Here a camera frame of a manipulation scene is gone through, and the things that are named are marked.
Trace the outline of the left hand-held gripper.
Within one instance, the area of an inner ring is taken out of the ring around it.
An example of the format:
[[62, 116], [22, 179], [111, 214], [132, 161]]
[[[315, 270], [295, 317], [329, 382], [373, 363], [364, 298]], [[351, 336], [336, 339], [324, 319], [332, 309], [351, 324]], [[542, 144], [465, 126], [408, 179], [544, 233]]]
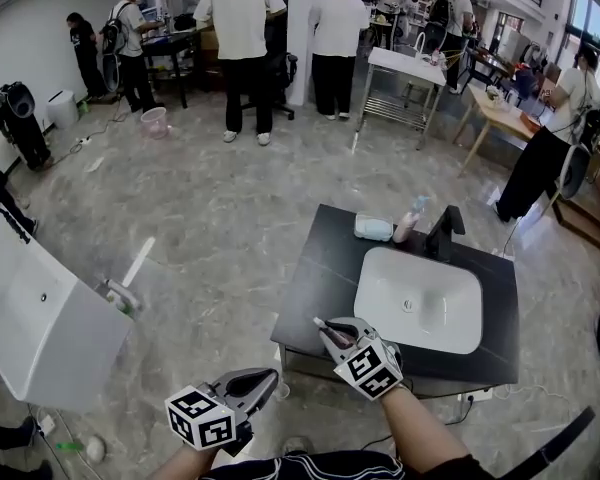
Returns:
[[253, 439], [247, 413], [264, 407], [278, 380], [275, 369], [247, 368], [214, 383], [188, 385], [164, 402], [171, 430], [198, 451], [217, 448], [236, 456]]

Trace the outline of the person's right forearm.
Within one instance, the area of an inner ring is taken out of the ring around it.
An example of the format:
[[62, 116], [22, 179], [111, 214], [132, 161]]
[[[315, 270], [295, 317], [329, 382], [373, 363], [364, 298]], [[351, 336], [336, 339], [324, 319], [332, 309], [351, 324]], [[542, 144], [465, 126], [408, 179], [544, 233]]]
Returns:
[[458, 440], [406, 388], [393, 388], [380, 398], [401, 461], [426, 473], [469, 455]]

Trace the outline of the person's left forearm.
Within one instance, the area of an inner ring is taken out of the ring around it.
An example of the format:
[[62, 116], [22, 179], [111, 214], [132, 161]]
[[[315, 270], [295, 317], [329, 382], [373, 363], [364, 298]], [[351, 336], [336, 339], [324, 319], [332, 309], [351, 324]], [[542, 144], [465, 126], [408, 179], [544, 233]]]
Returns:
[[198, 451], [183, 445], [148, 480], [198, 480], [212, 469], [217, 453], [217, 448]]

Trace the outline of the black top wooden vanity cabinet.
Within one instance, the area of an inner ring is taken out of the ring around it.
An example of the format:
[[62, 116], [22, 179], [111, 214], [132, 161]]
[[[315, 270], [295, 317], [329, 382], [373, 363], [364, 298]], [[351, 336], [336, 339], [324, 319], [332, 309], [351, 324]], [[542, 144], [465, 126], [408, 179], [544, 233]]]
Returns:
[[[424, 233], [402, 244], [354, 236], [355, 215], [320, 205], [286, 291], [271, 339], [287, 371], [336, 380], [334, 363], [318, 336], [314, 317], [353, 317], [365, 254], [385, 247], [429, 258]], [[408, 384], [424, 397], [443, 397], [519, 380], [519, 309], [512, 261], [452, 241], [449, 263], [473, 273], [482, 288], [482, 339], [468, 355], [398, 344]]]

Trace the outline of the white sink basin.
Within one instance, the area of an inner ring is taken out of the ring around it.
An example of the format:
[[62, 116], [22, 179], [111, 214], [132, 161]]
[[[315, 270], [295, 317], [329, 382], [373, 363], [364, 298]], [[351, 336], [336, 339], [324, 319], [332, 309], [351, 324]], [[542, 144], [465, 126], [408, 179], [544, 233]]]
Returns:
[[457, 355], [482, 339], [482, 288], [471, 272], [376, 247], [363, 264], [354, 315], [398, 344]]

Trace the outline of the clear soap dish box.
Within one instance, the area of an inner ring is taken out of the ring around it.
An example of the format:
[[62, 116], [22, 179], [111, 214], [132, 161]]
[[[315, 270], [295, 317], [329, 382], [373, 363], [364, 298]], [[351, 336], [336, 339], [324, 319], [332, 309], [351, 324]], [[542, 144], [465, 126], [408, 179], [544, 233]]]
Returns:
[[394, 233], [393, 221], [384, 217], [359, 212], [355, 216], [354, 236], [379, 242], [388, 242]]

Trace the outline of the pink soap pump bottle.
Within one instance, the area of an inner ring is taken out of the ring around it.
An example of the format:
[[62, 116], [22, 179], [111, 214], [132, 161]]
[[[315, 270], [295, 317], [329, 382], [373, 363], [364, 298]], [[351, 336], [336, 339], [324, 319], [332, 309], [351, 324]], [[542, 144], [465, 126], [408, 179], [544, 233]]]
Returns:
[[414, 201], [411, 208], [400, 219], [398, 225], [396, 226], [392, 236], [394, 243], [400, 244], [407, 240], [409, 234], [414, 230], [416, 224], [420, 220], [428, 200], [428, 196], [419, 196]]

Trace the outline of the black sink faucet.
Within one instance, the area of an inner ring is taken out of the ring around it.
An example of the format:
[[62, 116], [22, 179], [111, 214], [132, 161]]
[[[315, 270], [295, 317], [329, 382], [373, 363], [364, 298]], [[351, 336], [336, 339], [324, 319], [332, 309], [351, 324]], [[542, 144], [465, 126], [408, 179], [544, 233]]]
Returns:
[[449, 205], [438, 219], [424, 242], [425, 254], [436, 261], [449, 263], [452, 253], [452, 236], [466, 233], [461, 211]]

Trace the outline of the white freestanding bathtub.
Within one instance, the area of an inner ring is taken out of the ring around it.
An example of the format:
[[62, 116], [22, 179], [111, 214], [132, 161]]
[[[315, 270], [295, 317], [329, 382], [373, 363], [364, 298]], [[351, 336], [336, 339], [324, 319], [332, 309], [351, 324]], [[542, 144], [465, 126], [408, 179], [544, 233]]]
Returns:
[[0, 215], [0, 376], [15, 399], [93, 410], [131, 326], [129, 316], [34, 238], [21, 241]]

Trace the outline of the black office chair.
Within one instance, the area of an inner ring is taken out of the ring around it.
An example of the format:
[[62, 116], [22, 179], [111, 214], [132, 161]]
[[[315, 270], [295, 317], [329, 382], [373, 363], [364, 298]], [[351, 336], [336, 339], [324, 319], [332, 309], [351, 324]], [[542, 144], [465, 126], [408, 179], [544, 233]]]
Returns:
[[295, 119], [295, 111], [288, 106], [286, 91], [294, 82], [298, 58], [287, 51], [287, 32], [287, 10], [267, 11], [264, 28], [267, 53], [261, 70], [247, 74], [241, 93], [247, 95], [248, 102], [241, 104], [242, 110], [256, 107], [253, 84], [256, 87], [267, 85], [271, 108], [286, 113], [289, 121]]

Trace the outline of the white metal table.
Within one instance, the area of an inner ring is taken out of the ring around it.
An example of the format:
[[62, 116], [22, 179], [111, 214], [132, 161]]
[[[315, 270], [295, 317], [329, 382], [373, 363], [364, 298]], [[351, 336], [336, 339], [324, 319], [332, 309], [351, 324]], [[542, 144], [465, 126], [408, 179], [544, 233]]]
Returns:
[[[426, 89], [427, 94], [422, 109], [410, 110], [403, 104], [398, 105], [373, 96], [371, 88], [376, 74], [404, 76], [408, 93], [411, 93], [414, 87]], [[445, 85], [446, 79], [439, 66], [433, 66], [416, 57], [374, 47], [368, 57], [368, 69], [356, 121], [354, 144], [357, 144], [366, 116], [372, 115], [405, 124], [420, 131], [421, 135], [416, 150], [421, 151], [426, 145], [429, 129], [436, 115]]]

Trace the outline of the pink plastic bin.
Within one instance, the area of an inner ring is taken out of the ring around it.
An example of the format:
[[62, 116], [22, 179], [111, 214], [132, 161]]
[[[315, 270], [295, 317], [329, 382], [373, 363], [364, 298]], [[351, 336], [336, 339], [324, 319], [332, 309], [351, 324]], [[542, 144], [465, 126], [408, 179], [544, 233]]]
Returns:
[[143, 133], [152, 139], [161, 139], [169, 132], [166, 121], [167, 110], [164, 107], [152, 108], [140, 117]]

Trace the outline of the black bathtub faucet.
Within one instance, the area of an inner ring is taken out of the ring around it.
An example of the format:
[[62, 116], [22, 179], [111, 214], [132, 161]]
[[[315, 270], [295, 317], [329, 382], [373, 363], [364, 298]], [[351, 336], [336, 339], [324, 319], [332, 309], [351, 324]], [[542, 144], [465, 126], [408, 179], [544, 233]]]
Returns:
[[31, 242], [30, 235], [18, 224], [17, 220], [5, 209], [0, 208], [0, 215], [3, 216], [6, 223], [16, 233], [21, 241], [25, 244]]

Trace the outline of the white lidded bin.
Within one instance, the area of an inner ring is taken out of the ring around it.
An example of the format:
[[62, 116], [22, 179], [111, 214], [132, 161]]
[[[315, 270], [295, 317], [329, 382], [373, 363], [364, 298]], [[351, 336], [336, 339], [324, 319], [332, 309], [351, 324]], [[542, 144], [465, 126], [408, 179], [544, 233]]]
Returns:
[[75, 95], [70, 90], [61, 90], [47, 101], [47, 116], [58, 129], [71, 128], [79, 121]]

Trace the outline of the black desk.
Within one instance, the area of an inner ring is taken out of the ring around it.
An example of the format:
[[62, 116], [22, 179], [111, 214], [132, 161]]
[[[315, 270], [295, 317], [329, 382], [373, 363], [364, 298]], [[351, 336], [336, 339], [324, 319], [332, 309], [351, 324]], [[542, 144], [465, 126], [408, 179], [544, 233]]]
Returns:
[[[199, 39], [199, 33], [191, 30], [166, 33], [142, 41], [153, 88], [158, 90], [163, 81], [174, 80], [183, 109], [188, 108], [187, 82], [199, 75]], [[155, 64], [154, 59], [162, 57], [171, 61], [170, 67], [160, 68]]]

